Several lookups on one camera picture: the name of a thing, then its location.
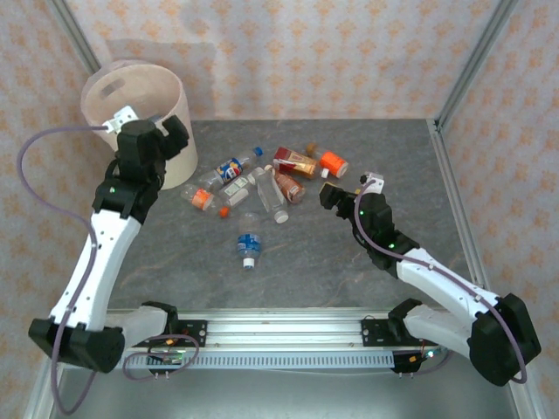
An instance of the tan bottle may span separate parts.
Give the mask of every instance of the tan bottle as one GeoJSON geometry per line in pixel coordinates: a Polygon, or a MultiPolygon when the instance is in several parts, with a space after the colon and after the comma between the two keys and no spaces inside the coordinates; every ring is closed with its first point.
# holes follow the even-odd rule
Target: tan bottle
{"type": "Polygon", "coordinates": [[[290,175],[274,170],[274,179],[278,183],[283,196],[290,203],[300,203],[305,195],[305,187],[295,181],[290,175]]]}

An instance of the gray countertop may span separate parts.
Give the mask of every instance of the gray countertop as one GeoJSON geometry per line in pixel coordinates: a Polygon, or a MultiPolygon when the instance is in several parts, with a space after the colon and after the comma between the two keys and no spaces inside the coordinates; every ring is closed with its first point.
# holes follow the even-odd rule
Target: gray countertop
{"type": "MultiPolygon", "coordinates": [[[[261,146],[264,166],[277,147],[302,151],[310,141],[349,162],[346,175],[334,182],[347,190],[358,186],[365,170],[382,174],[396,227],[469,278],[424,120],[198,121],[192,127],[199,155],[193,179],[246,148],[261,146]]],[[[180,187],[161,192],[126,255],[109,306],[136,308],[146,300],[183,310],[390,309],[407,298],[432,303],[371,263],[349,221],[320,206],[322,181],[301,182],[307,194],[290,206],[281,225],[267,216],[255,193],[222,220],[185,202],[180,187]],[[238,216],[248,210],[263,220],[263,251],[253,271],[242,269],[236,253],[238,216]]]]}

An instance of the wastebasket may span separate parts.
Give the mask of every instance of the wastebasket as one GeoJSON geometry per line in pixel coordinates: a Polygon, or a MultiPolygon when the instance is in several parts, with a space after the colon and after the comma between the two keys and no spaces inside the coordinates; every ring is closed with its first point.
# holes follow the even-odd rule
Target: wastebasket
{"type": "MultiPolygon", "coordinates": [[[[146,61],[120,60],[104,65],[86,82],[81,92],[81,112],[89,125],[103,125],[126,105],[141,119],[152,119],[164,134],[162,122],[176,115],[189,131],[189,145],[167,162],[163,189],[174,188],[189,179],[198,155],[183,83],[170,70],[146,61]]],[[[97,131],[116,151],[116,133],[97,131]]]]}

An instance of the wall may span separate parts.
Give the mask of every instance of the wall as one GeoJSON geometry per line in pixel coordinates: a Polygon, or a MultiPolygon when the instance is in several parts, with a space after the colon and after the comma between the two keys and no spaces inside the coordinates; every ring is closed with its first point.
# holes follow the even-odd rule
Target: wall
{"type": "Polygon", "coordinates": [[[522,297],[539,333],[549,417],[559,412],[558,52],[559,3],[520,1],[445,132],[491,285],[522,297]]]}
{"type": "Polygon", "coordinates": [[[68,0],[101,63],[141,57],[194,120],[434,118],[498,0],[68,0]]]}
{"type": "MultiPolygon", "coordinates": [[[[21,187],[16,155],[37,131],[79,125],[87,74],[44,0],[0,3],[0,416],[22,417],[40,352],[27,337],[72,274],[83,227],[36,204],[21,187]]],[[[88,216],[110,158],[92,134],[52,136],[31,148],[25,172],[40,195],[88,216]]]]}

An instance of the trash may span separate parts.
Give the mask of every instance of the trash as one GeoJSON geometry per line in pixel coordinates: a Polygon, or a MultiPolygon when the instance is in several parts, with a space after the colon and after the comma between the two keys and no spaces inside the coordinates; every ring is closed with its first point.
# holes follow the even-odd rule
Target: trash
{"type": "Polygon", "coordinates": [[[273,166],[282,172],[296,173],[308,179],[314,179],[320,174],[323,178],[328,177],[328,170],[324,168],[320,171],[316,160],[297,153],[289,148],[278,148],[273,157],[273,166]]]}
{"type": "Polygon", "coordinates": [[[206,214],[219,215],[222,218],[229,215],[229,208],[224,206],[223,201],[204,188],[186,184],[181,192],[181,197],[206,214]]]}
{"type": "Polygon", "coordinates": [[[272,214],[275,222],[281,224],[287,221],[289,215],[286,211],[286,198],[273,178],[272,166],[266,166],[266,170],[255,168],[247,177],[250,183],[257,185],[260,201],[266,211],[272,214]]]}
{"type": "Polygon", "coordinates": [[[198,178],[197,183],[210,192],[217,192],[223,185],[240,176],[243,170],[254,168],[256,160],[261,155],[262,148],[260,147],[246,150],[239,154],[238,157],[224,161],[214,170],[204,173],[198,178]]]}
{"type": "Polygon", "coordinates": [[[238,222],[237,252],[245,269],[252,269],[260,256],[259,226],[259,216],[251,212],[244,213],[238,222]]]}
{"type": "Polygon", "coordinates": [[[242,203],[249,195],[254,185],[250,183],[246,176],[239,176],[233,182],[223,187],[218,193],[224,204],[229,208],[234,208],[242,203]]]}
{"type": "Polygon", "coordinates": [[[323,168],[327,168],[338,179],[348,170],[348,163],[339,155],[318,146],[314,142],[307,145],[307,155],[316,159],[323,168]]]}
{"type": "Polygon", "coordinates": [[[281,173],[278,170],[274,170],[274,179],[278,183],[279,190],[283,196],[290,203],[300,203],[303,196],[305,196],[305,187],[300,183],[295,181],[290,175],[281,173]]]}

